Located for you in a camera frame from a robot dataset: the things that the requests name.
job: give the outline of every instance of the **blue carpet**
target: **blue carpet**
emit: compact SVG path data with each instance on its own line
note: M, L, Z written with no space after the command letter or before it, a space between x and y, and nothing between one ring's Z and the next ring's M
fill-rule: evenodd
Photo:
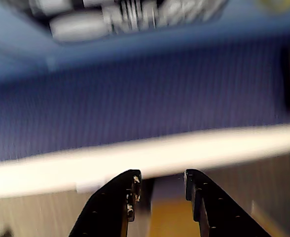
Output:
M290 36L193 48L0 86L0 161L201 129L290 122Z

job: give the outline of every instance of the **white plastic strip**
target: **white plastic strip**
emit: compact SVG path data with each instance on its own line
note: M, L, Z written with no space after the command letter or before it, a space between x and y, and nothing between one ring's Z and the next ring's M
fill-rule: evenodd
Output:
M0 163L0 198L106 183L127 169L143 178L290 154L290 125L190 132Z

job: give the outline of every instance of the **blue panel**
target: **blue panel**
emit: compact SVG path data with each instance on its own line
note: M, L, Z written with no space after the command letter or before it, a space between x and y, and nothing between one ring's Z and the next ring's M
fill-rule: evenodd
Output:
M223 44L0 86L0 160L201 129L290 122L281 46Z

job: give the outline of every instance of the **metal component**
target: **metal component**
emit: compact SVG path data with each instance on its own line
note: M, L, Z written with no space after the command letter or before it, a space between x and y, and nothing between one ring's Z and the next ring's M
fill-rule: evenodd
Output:
M202 237L269 237L270 235L221 187L201 171L186 172L186 199Z
M128 221L134 220L140 182L141 172L128 170L101 187L86 203L69 236L125 237Z

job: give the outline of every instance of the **yellow wooden surface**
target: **yellow wooden surface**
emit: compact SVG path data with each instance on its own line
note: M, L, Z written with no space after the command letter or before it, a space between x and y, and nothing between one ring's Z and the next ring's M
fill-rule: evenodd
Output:
M199 223L193 221L191 202L182 199L153 203L148 236L200 236Z

